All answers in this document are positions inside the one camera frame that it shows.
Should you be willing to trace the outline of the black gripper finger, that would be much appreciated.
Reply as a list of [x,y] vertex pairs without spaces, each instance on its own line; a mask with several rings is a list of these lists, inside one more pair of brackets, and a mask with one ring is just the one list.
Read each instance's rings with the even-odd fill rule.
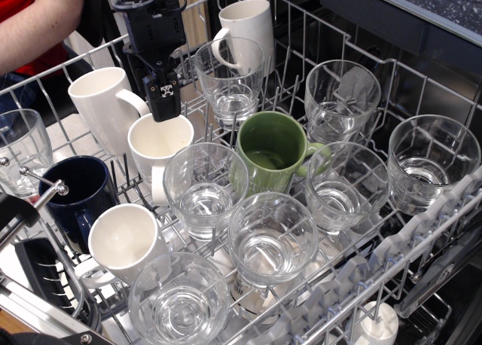
[[174,71],[146,75],[142,79],[148,107],[155,122],[163,122],[181,114],[180,88]]

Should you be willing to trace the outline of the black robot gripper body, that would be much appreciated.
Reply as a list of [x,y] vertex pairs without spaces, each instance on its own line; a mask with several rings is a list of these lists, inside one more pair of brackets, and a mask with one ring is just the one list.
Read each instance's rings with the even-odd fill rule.
[[171,55],[186,43],[182,13],[186,0],[113,0],[129,36],[124,52],[138,83],[170,84]]

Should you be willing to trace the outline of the person forearm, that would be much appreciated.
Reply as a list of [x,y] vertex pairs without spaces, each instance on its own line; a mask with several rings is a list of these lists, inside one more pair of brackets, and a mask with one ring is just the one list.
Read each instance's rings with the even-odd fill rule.
[[1,73],[37,59],[74,32],[84,0],[34,0],[1,23]]

